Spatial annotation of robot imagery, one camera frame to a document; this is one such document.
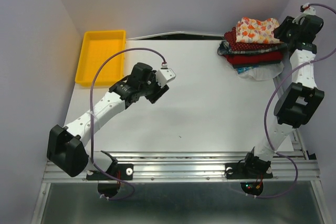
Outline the orange floral white skirt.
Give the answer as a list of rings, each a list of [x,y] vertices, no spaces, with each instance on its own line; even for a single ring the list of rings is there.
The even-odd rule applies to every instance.
[[[281,41],[274,37],[274,30],[279,27],[275,18],[264,21],[243,17],[236,25],[236,42],[255,44],[279,44]]]

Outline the dark red polka dot skirt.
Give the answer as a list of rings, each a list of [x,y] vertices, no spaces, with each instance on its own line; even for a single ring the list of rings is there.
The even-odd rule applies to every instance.
[[[234,30],[224,33],[224,38],[229,43],[230,48],[233,51],[268,49],[280,45],[280,44],[257,44],[257,43],[236,42],[236,35]]]

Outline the navy white plaid skirt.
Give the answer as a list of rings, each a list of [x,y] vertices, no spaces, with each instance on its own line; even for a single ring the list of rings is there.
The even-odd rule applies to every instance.
[[[287,49],[287,44],[277,44],[275,46],[271,46],[269,48],[263,48],[263,49],[242,49],[242,50],[232,50],[231,46],[229,45],[229,42],[227,40],[222,40],[219,44],[219,48],[217,50],[218,55],[259,55],[259,54],[265,54],[268,52],[273,51],[280,51],[283,49]]]

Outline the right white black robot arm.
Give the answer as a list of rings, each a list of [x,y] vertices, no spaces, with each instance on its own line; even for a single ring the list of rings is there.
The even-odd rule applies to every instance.
[[[288,45],[293,73],[289,87],[274,108],[276,118],[266,137],[247,153],[240,171],[248,177],[267,173],[273,156],[285,138],[295,129],[306,125],[324,98],[314,80],[313,61],[317,47],[313,41],[323,27],[322,18],[305,14],[286,17],[275,29],[274,36]]]

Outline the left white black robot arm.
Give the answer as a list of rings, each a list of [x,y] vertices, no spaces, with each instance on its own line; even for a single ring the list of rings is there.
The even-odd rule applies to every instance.
[[[47,158],[70,177],[93,168],[85,147],[114,116],[145,97],[154,104],[176,77],[167,66],[159,70],[145,63],[134,65],[130,75],[116,82],[90,109],[65,126],[55,125],[49,132]]]

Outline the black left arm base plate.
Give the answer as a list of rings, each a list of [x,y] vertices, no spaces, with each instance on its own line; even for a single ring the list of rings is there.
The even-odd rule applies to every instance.
[[[115,178],[129,181],[133,179],[134,165],[131,163],[115,163],[111,164],[106,173]],[[110,177],[102,174],[98,170],[94,170],[90,175],[86,175],[88,181],[111,180]]]

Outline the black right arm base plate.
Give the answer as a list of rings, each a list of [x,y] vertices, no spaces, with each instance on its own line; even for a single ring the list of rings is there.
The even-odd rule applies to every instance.
[[[224,166],[227,179],[271,179],[274,177],[273,173],[248,168],[245,163],[225,163]]]

